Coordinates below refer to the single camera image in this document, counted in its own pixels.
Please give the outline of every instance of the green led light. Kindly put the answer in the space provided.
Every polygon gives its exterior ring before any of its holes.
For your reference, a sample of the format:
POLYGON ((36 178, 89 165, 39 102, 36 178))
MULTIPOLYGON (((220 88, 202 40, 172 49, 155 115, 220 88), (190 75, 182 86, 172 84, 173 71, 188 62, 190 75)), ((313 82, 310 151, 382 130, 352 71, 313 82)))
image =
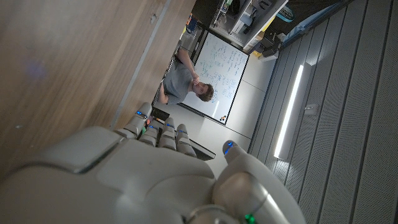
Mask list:
POLYGON ((248 223, 248 224, 256 223, 256 219, 254 218, 254 216, 252 214, 245 215, 244 218, 246 219, 246 223, 248 223))

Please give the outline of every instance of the fluorescent light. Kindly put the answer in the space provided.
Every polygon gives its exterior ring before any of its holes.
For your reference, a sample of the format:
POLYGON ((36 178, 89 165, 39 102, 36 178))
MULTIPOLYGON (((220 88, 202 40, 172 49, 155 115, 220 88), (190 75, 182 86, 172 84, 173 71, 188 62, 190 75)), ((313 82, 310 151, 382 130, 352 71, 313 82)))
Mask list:
POLYGON ((279 158, 280 150, 282 149, 282 144, 284 142, 287 124, 289 123, 290 115, 292 114, 293 104, 294 104, 294 100, 296 99, 296 94, 297 94, 297 90, 299 88, 300 79, 301 79, 301 75, 303 73, 303 69, 304 69, 304 66, 300 65, 300 68, 298 69, 298 72, 297 72, 296 80, 294 81, 294 86, 293 86, 292 94, 290 96, 289 105, 287 106, 284 122, 282 124, 282 129, 280 130, 278 142, 277 142, 276 148, 275 148, 274 156, 276 158, 279 158))
POLYGON ((218 101, 217 101, 217 104, 216 104, 216 108, 214 109, 214 113, 213 113, 213 115, 211 115, 212 118, 214 118, 214 115, 215 115, 216 112, 217 112, 218 104, 219 104, 219 103, 220 103, 220 101, 218 100, 218 101))

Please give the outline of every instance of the blue led light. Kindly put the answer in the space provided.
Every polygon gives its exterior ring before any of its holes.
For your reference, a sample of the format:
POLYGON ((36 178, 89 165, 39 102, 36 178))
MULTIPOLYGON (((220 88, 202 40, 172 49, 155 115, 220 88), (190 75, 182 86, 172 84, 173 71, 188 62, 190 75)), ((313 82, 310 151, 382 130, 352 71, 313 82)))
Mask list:
POLYGON ((228 153, 229 149, 233 146, 233 142, 229 142, 228 145, 229 145, 229 147, 225 150, 224 155, 226 155, 228 153))

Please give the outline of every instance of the gray ribbed wall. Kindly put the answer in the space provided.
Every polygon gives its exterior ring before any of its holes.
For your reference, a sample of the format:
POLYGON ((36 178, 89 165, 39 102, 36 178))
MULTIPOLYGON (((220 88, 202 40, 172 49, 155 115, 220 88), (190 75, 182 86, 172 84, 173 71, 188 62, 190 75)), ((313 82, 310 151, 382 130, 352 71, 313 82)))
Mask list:
POLYGON ((398 1, 355 0, 280 52, 249 152, 308 223, 394 223, 398 200, 398 1), (274 148, 297 67, 312 66, 289 158, 274 148))

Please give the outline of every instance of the man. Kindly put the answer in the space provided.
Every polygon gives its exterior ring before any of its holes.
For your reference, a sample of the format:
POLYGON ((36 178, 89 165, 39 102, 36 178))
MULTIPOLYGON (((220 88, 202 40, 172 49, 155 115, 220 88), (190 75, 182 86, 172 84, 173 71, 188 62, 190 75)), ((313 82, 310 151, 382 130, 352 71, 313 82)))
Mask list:
POLYGON ((160 86, 158 102, 181 103, 190 91, 194 92, 201 100, 210 101, 214 94, 213 86, 199 82, 199 76, 195 72, 188 52, 179 49, 177 58, 179 61, 176 60, 173 63, 160 86))

